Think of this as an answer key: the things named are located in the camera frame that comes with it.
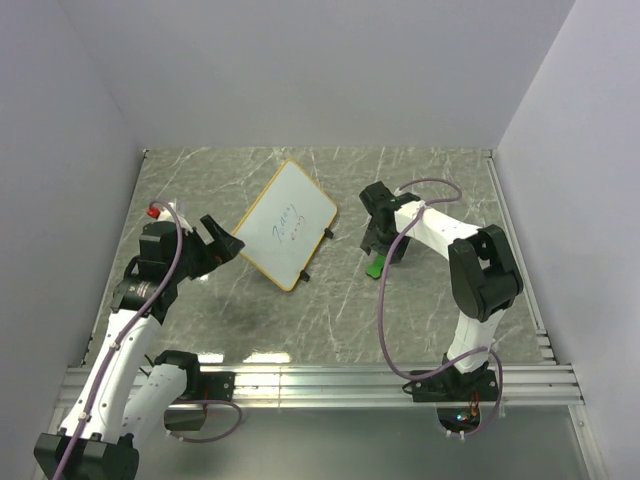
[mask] whiteboard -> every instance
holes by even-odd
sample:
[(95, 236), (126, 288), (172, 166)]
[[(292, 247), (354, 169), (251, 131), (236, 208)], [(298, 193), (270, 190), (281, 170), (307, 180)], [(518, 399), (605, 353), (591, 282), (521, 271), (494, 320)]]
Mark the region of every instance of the whiteboard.
[(241, 254), (285, 291), (293, 289), (338, 207), (295, 160), (287, 159), (233, 235)]

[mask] cable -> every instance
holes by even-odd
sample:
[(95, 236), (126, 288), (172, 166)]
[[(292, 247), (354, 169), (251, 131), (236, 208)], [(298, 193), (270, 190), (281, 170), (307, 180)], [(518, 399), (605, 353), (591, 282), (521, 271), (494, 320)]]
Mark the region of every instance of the cable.
[(460, 187), (458, 187), (455, 183), (450, 182), (449, 180), (445, 180), (443, 178), (420, 178), (417, 180), (412, 180), (411, 182), (408, 182), (402, 185), (399, 188), (399, 190), (404, 190), (410, 185), (414, 185), (416, 183), (423, 183), (423, 182), (443, 183), (453, 188), (456, 191), (456, 195), (454, 197), (436, 198), (433, 200), (425, 201), (424, 204), (418, 209), (418, 213), (413, 218), (413, 220), (411, 220), (409, 224), (406, 227), (404, 227), (404, 229), (402, 229), (400, 233), (398, 233), (398, 236), (391, 243), (391, 246), (389, 247), (389, 252), (387, 253), (387, 257), (385, 258), (385, 261), (384, 261), (384, 267), (382, 269), (382, 277), (380, 279), (380, 293), (378, 294), (378, 339), (380, 341), (380, 348), (382, 349), (382, 355), (384, 356), (384, 359), (387, 362), (387, 365), (389, 365), (389, 368), (391, 369), (391, 371), (396, 375), (398, 375), (399, 377), (402, 377), (412, 382), (420, 382), (428, 378), (434, 377), (444, 372), (447, 368), (452, 367), (453, 365), (458, 363), (460, 360), (464, 360), (465, 358), (470, 357), (471, 355), (476, 355), (482, 352), (489, 352), (489, 354), (491, 354), (491, 356), (495, 359), (496, 364), (498, 365), (498, 380), (499, 380), (498, 399), (496, 400), (496, 403), (493, 407), (493, 410), (491, 411), (491, 414), (489, 414), (489, 418), (485, 422), (482, 422), (482, 424), (480, 424), (480, 426), (476, 428), (473, 432), (470, 432), (469, 434), (466, 435), (466, 436), (469, 436), (469, 435), (474, 435), (476, 433), (481, 432), (486, 428), (487, 425), (489, 425), (489, 423), (493, 421), (493, 419), (495, 418), (500, 408), (500, 403), (502, 402), (502, 379), (503, 379), (502, 362), (498, 358), (498, 355), (496, 354), (496, 352), (494, 352), (491, 348), (486, 348), (486, 347), (474, 348), (473, 350), (465, 352), (462, 355), (459, 355), (454, 359), (449, 360), (447, 363), (439, 366), (435, 370), (432, 370), (430, 372), (423, 373), (420, 375), (411, 375), (407, 372), (403, 372), (397, 367), (395, 363), (393, 363), (391, 355), (389, 354), (389, 349), (387, 348), (387, 342), (384, 338), (384, 294), (385, 294), (385, 288), (387, 284), (387, 277), (389, 276), (389, 266), (391, 265), (391, 259), (393, 258), (393, 254), (395, 253), (396, 248), (398, 248), (400, 241), (407, 235), (407, 233), (409, 233), (409, 231), (422, 219), (422, 215), (424, 214), (424, 211), (428, 207), (430, 207), (431, 205), (436, 205), (438, 203), (455, 202), (462, 198), (462, 190), (460, 190)]
[(104, 359), (102, 360), (102, 363), (100, 364), (100, 368), (98, 368), (98, 372), (96, 373), (96, 376), (93, 380), (91, 389), (89, 390), (89, 395), (87, 396), (87, 401), (85, 402), (84, 410), (82, 411), (82, 415), (78, 420), (78, 426), (73, 432), (73, 435), (71, 436), (71, 439), (67, 444), (67, 448), (65, 448), (64, 450), (64, 454), (60, 459), (60, 463), (58, 464), (58, 468), (56, 468), (56, 472), (54, 473), (52, 480), (60, 480), (60, 478), (62, 477), (62, 472), (64, 471), (67, 465), (67, 462), (69, 461), (69, 457), (71, 456), (71, 453), (73, 452), (73, 449), (76, 443), (78, 442), (80, 435), (82, 435), (82, 431), (84, 430), (84, 427), (86, 426), (87, 421), (91, 415), (91, 409), (93, 408), (93, 405), (98, 396), (98, 390), (100, 389), (102, 380), (104, 379), (107, 373), (107, 368), (109, 368), (109, 364), (111, 363), (111, 360), (115, 356), (116, 351), (120, 347), (122, 340), (129, 334), (129, 331), (133, 328), (133, 326), (138, 322), (138, 320), (140, 320), (140, 318), (142, 318), (142, 316), (151, 308), (153, 303), (158, 299), (162, 291), (165, 289), (165, 287), (169, 283), (169, 280), (171, 280), (171, 277), (175, 272), (176, 268), (178, 267), (178, 262), (180, 261), (180, 254), (182, 252), (182, 226), (180, 225), (180, 219), (178, 218), (178, 215), (173, 210), (171, 205), (169, 205), (168, 203), (164, 202), (163, 200), (154, 199), (149, 203), (149, 207), (152, 207), (155, 204), (162, 205), (171, 214), (171, 217), (173, 218), (173, 221), (176, 224), (176, 235), (178, 240), (178, 244), (176, 246), (176, 254), (173, 257), (173, 261), (171, 262), (171, 266), (169, 267), (167, 274), (162, 279), (162, 282), (160, 282), (160, 285), (158, 285), (158, 288), (156, 288), (156, 290), (151, 294), (151, 296), (147, 299), (147, 301), (144, 302), (142, 307), (140, 307), (140, 309), (133, 315), (133, 317), (131, 317), (131, 320), (129, 320), (129, 322), (124, 326), (124, 328), (120, 331), (120, 333), (118, 334), (114, 342), (109, 347), (107, 354), (105, 355)]
[(211, 442), (215, 442), (218, 440), (222, 440), (225, 437), (228, 437), (229, 435), (231, 435), (233, 432), (235, 432), (238, 427), (240, 426), (240, 423), (242, 422), (242, 409), (235, 403), (233, 402), (227, 402), (226, 400), (188, 400), (188, 401), (180, 401), (181, 404), (187, 404), (187, 405), (204, 405), (205, 408), (208, 407), (209, 405), (226, 405), (228, 407), (233, 408), (236, 412), (238, 412), (238, 419), (236, 420), (236, 423), (233, 424), (233, 426), (227, 430), (224, 433), (221, 433), (220, 435), (216, 435), (215, 437), (211, 437), (211, 438), (188, 438), (185, 437), (183, 435), (180, 435), (179, 433), (176, 432), (169, 432), (169, 435), (171, 435), (174, 438), (177, 438), (178, 440), (180, 440), (181, 442), (187, 442), (187, 443), (211, 443)]

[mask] white wall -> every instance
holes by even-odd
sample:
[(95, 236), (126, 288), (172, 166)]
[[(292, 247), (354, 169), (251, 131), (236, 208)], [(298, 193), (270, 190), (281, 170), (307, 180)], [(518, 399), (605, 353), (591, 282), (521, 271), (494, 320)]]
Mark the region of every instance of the white wall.
[(640, 3), (578, 0), (498, 148), (554, 347), (612, 478), (640, 472)]
[(26, 479), (93, 326), (139, 155), (60, 5), (0, 4), (0, 477)]
[(61, 0), (144, 146), (495, 147), (573, 0)]

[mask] green eraser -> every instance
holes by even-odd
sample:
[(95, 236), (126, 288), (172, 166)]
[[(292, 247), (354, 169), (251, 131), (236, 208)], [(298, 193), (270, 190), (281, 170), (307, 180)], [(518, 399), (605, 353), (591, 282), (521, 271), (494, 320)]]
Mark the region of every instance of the green eraser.
[(367, 275), (369, 275), (371, 278), (375, 278), (376, 280), (380, 278), (386, 258), (387, 257), (379, 253), (373, 263), (367, 268)]

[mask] gray marble table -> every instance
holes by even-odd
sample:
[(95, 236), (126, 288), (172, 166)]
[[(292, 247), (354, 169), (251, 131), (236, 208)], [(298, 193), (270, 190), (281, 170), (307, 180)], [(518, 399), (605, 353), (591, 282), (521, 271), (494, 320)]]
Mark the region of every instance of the gray marble table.
[[(198, 148), (149, 151), (133, 196), (108, 292), (138, 251), (153, 197), (178, 199), (189, 221), (211, 214), (228, 231), (260, 194), (286, 158), (296, 159), (338, 205), (333, 240), (324, 240), (307, 271), (309, 283), (283, 292), (244, 258), (206, 278), (184, 282), (151, 356), (164, 349), (298, 364), (372, 363), (382, 356), (376, 332), (378, 283), (365, 275), (373, 258), (360, 249), (368, 216), (358, 193), (382, 180), (393, 190), (424, 176), (443, 176), (464, 191), (463, 199), (437, 208), (478, 225), (502, 224), (485, 159), (476, 149), (429, 148)], [(416, 186), (423, 198), (447, 193), (444, 186)], [(394, 266), (387, 290), (386, 330), (400, 362), (439, 362), (458, 319), (446, 261), (413, 241)], [(92, 363), (105, 335), (111, 294), (105, 296), (90, 344)], [(496, 348), (508, 363), (537, 363), (534, 324), (520, 296), (496, 333)]]

